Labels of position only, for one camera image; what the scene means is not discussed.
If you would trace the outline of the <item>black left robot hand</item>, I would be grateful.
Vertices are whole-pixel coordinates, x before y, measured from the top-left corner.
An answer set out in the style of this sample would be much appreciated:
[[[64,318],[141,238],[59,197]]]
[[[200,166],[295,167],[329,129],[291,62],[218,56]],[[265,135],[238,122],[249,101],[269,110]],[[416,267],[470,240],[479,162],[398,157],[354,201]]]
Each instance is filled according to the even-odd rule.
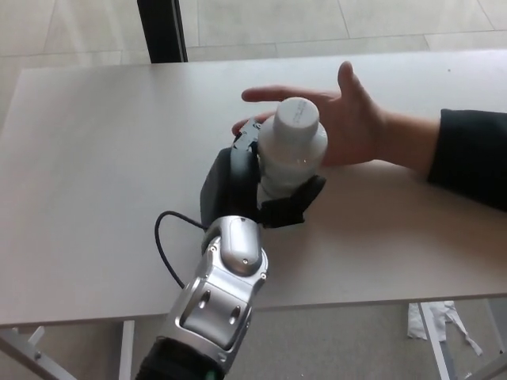
[[[205,226],[228,215],[252,219],[267,229],[297,225],[304,222],[304,212],[324,188],[326,178],[315,174],[292,194],[259,202],[260,129],[257,120],[249,120],[233,144],[218,153],[200,191],[200,219]]]

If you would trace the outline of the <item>bare person's hand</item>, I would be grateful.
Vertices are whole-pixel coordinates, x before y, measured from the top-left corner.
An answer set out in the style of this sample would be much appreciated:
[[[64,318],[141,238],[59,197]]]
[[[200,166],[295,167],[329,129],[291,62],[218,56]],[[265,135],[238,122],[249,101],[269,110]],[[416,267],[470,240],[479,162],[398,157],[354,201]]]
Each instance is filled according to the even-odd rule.
[[[302,97],[314,103],[326,129],[326,166],[355,165],[375,159],[385,112],[371,99],[349,62],[337,72],[337,91],[312,90],[283,85],[253,87],[242,92],[245,102],[281,102]]]

